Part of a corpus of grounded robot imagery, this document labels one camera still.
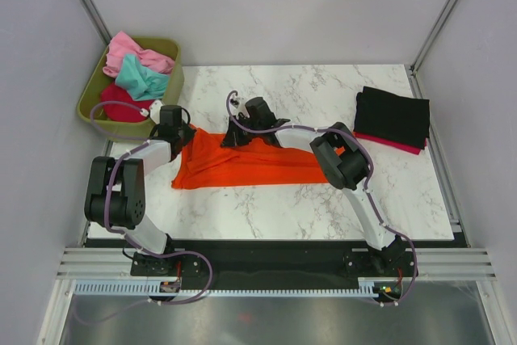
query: teal cloth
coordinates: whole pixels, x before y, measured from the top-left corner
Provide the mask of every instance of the teal cloth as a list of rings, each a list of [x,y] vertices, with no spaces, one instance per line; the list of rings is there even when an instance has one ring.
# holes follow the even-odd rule
[[[134,54],[126,54],[115,84],[125,89],[135,101],[161,99],[169,83],[167,74],[143,66]]]

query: folded clothing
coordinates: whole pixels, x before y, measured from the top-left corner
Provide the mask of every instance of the folded clothing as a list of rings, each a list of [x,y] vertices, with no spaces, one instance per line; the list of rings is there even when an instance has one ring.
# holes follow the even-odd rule
[[[100,101],[121,101],[123,103],[131,103],[139,108],[149,110],[149,107],[154,100],[133,101],[128,92],[112,82],[100,94]],[[141,115],[136,109],[125,107],[119,104],[105,105],[104,111],[107,117],[114,121],[121,121],[124,123],[138,123],[145,120],[145,116]]]
[[[255,138],[249,145],[221,148],[224,133],[198,128],[182,151],[174,189],[327,183],[313,154],[281,149]]]
[[[417,147],[412,147],[410,145],[403,145],[402,143],[397,143],[396,141],[387,141],[385,139],[380,139],[379,137],[373,137],[371,135],[365,135],[364,133],[356,133],[354,132],[354,136],[358,139],[365,139],[367,141],[375,141],[376,143],[381,143],[382,145],[389,145],[391,147],[395,147],[396,149],[401,149],[402,151],[406,151],[411,154],[419,155],[421,149]]]
[[[169,74],[174,67],[174,60],[153,50],[141,48],[125,32],[119,32],[111,39],[106,56],[106,66],[103,72],[115,78],[122,68],[122,61],[126,54],[134,54],[138,61],[157,73]]]
[[[429,137],[429,100],[365,86],[357,94],[354,131],[418,149]]]
[[[135,101],[155,100],[165,94],[169,78],[143,66],[134,54],[126,54],[115,84],[125,89]]]

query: red cloth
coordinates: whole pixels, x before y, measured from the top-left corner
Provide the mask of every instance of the red cloth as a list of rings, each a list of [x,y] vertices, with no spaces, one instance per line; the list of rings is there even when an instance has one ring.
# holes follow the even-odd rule
[[[397,143],[396,141],[387,141],[386,139],[381,139],[380,137],[373,137],[372,135],[366,135],[364,133],[354,133],[355,137],[358,139],[366,139],[367,141],[375,141],[377,143],[381,143],[382,145],[390,145],[395,147],[396,149],[401,149],[402,151],[407,151],[408,153],[412,153],[415,155],[419,155],[421,149],[418,147],[413,147],[411,145],[403,145],[402,143]]]
[[[174,189],[327,183],[313,154],[300,149],[281,149],[255,138],[249,145],[222,148],[224,133],[197,129],[183,147]]]
[[[101,92],[100,101],[121,101],[124,103],[133,104],[139,108],[149,109],[154,100],[135,101],[131,98],[126,90],[112,82],[105,90]],[[103,108],[107,117],[113,121],[138,123],[145,120],[145,117],[142,116],[139,111],[130,107],[124,107],[119,104],[108,104]]]

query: gray floor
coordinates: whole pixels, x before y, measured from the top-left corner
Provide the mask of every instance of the gray floor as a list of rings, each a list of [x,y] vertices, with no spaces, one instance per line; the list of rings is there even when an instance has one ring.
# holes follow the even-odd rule
[[[137,301],[76,297],[83,319],[99,319]],[[325,298],[212,297],[185,306],[144,304],[101,325],[69,318],[63,343],[376,344],[494,343],[475,284],[417,284],[398,307]]]

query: marble tabletop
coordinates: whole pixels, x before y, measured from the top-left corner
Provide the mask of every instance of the marble tabletop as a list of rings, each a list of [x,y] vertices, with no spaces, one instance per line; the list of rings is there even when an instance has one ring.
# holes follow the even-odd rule
[[[355,96],[363,86],[412,96],[403,65],[282,65],[185,67],[179,104],[191,121],[224,133],[225,98],[231,90],[262,96],[277,117],[317,127],[342,121],[353,128]],[[452,240],[452,229],[429,151],[416,156],[363,141],[375,163],[371,186],[387,221],[416,240]],[[130,145],[116,143],[111,155]],[[329,184],[174,190],[180,158],[145,178],[146,213],[173,238],[342,239],[363,238],[343,193]],[[90,238],[113,238],[92,225]]]

